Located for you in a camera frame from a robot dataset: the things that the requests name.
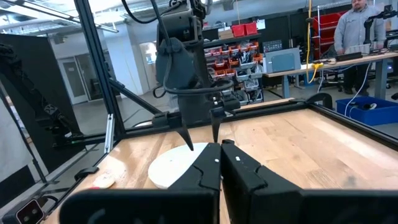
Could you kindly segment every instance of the white door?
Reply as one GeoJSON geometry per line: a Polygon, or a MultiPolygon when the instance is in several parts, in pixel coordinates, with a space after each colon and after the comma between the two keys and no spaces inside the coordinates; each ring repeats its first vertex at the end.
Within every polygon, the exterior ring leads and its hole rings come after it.
{"type": "Polygon", "coordinates": [[[80,71],[74,58],[58,60],[63,81],[67,86],[71,103],[77,104],[88,101],[86,90],[83,86],[80,71]]]}

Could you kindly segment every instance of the light fixture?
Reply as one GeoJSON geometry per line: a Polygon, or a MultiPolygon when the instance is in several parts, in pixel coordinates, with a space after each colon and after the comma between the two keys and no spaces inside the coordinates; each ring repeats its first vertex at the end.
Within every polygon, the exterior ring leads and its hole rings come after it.
{"type": "MultiPolygon", "coordinates": [[[[50,16],[55,16],[55,17],[58,17],[58,18],[61,18],[61,19],[65,19],[65,20],[68,20],[68,21],[72,21],[72,22],[76,22],[76,23],[81,24],[80,19],[78,17],[71,16],[71,15],[65,14],[63,12],[56,11],[54,9],[50,9],[50,8],[47,8],[47,7],[38,5],[38,4],[34,4],[34,3],[31,3],[31,2],[28,2],[28,1],[23,1],[23,0],[2,0],[2,1],[7,2],[9,4],[15,4],[17,6],[24,7],[24,8],[27,8],[27,9],[31,9],[31,10],[34,10],[34,11],[37,11],[37,12],[41,12],[41,13],[44,13],[44,14],[47,14],[47,15],[50,15],[50,16]]],[[[108,31],[108,32],[113,32],[113,33],[119,32],[118,30],[113,29],[113,28],[108,27],[108,26],[99,25],[99,24],[95,24],[95,26],[97,28],[99,28],[99,29],[102,29],[102,30],[105,30],[105,31],[108,31]]]]}

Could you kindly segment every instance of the shelf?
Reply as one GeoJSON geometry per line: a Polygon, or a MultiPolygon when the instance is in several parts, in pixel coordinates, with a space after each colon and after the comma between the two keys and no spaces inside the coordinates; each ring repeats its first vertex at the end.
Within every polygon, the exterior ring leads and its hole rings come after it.
{"type": "Polygon", "coordinates": [[[261,37],[261,34],[256,34],[256,35],[248,35],[248,36],[244,36],[244,37],[234,37],[234,38],[225,39],[225,40],[215,40],[212,42],[205,42],[203,44],[203,48],[207,49],[209,47],[217,47],[217,46],[224,45],[224,44],[234,44],[237,42],[242,42],[244,40],[258,39],[260,37],[261,37]]]}

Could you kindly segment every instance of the black metal frame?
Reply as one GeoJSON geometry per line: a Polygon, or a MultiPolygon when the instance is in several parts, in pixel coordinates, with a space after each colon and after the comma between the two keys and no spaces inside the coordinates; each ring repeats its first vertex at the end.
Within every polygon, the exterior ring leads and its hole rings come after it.
{"type": "MultiPolygon", "coordinates": [[[[114,114],[115,116],[115,140],[114,146],[122,139],[134,138],[138,136],[146,136],[150,134],[158,134],[158,133],[166,133],[169,131],[174,131],[175,129],[171,128],[170,126],[163,126],[161,128],[155,128],[152,125],[136,127],[136,128],[129,128],[125,129],[123,126],[123,120],[120,115],[120,110],[118,108],[116,98],[112,91],[112,87],[116,88],[118,91],[124,91],[126,93],[126,89],[123,87],[122,84],[110,79],[107,69],[104,64],[104,56],[103,51],[101,49],[100,40],[98,34],[96,33],[96,29],[93,22],[93,17],[91,15],[90,6],[88,4],[88,0],[75,0],[76,8],[79,12],[79,16],[81,19],[81,24],[83,27],[83,32],[86,37],[87,44],[89,46],[90,55],[93,60],[93,63],[96,68],[96,73],[98,74],[99,83],[101,85],[101,90],[103,91],[104,95],[104,102],[106,105],[106,109],[109,114],[114,114]]],[[[154,109],[154,107],[144,100],[140,99],[134,93],[128,92],[127,96],[136,102],[137,104],[141,105],[151,113],[157,113],[158,109],[154,109]]],[[[374,139],[375,141],[384,144],[391,149],[398,151],[398,139],[386,135],[370,126],[365,124],[359,123],[351,118],[344,117],[342,114],[338,114],[335,111],[326,109],[321,105],[316,105],[315,102],[306,102],[306,101],[287,101],[284,103],[278,103],[274,105],[267,105],[267,106],[258,106],[255,108],[247,108],[237,110],[234,116],[227,117],[223,120],[224,123],[238,121],[241,119],[249,119],[255,118],[259,116],[267,116],[271,114],[278,114],[278,113],[285,113],[289,111],[297,111],[297,110],[314,110],[323,116],[333,119],[349,128],[354,129],[355,131],[366,135],[367,137],[374,139]]],[[[196,128],[200,126],[207,126],[210,124],[210,120],[207,121],[200,121],[193,125],[188,126],[188,128],[196,128]]],[[[100,143],[104,141],[105,133],[103,134],[95,134],[92,136],[85,136],[82,138],[74,139],[76,141],[80,141],[82,144],[90,144],[93,143],[100,143]]],[[[93,166],[96,167],[105,157],[107,154],[104,154],[103,157],[93,166]]],[[[54,211],[67,197],[68,195],[83,181],[84,178],[77,180],[73,186],[71,186],[65,194],[55,203],[49,212],[54,211]]]]}

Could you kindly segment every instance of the workbench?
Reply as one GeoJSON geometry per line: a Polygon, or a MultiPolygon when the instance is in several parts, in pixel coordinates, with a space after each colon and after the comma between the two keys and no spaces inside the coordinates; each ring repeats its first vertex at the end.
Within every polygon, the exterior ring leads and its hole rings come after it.
{"type": "MultiPolygon", "coordinates": [[[[289,99],[243,108],[281,105],[289,99]]],[[[193,142],[212,142],[210,126],[189,129],[193,142]]],[[[244,152],[303,189],[398,189],[398,152],[311,109],[223,123],[219,141],[232,139],[244,152]]],[[[176,132],[122,140],[72,194],[92,187],[101,174],[113,189],[153,189],[147,171],[164,152],[184,145],[176,132]]],[[[44,221],[57,224],[60,207],[44,221]]],[[[224,195],[220,223],[229,223],[224,195]]]]}
{"type": "MultiPolygon", "coordinates": [[[[352,60],[347,60],[344,62],[335,62],[333,59],[331,63],[324,64],[319,71],[331,70],[348,67],[350,65],[362,65],[366,63],[375,62],[376,63],[376,82],[374,87],[374,96],[385,100],[386,98],[386,85],[387,85],[387,59],[397,57],[398,53],[388,52],[380,55],[364,56],[363,58],[357,58],[352,60]]],[[[311,65],[308,66],[308,71],[312,72],[314,69],[311,65]]],[[[283,98],[289,98],[289,75],[301,75],[306,73],[306,68],[300,70],[291,70],[286,72],[277,73],[265,73],[265,77],[282,77],[282,96],[283,98]]]]}

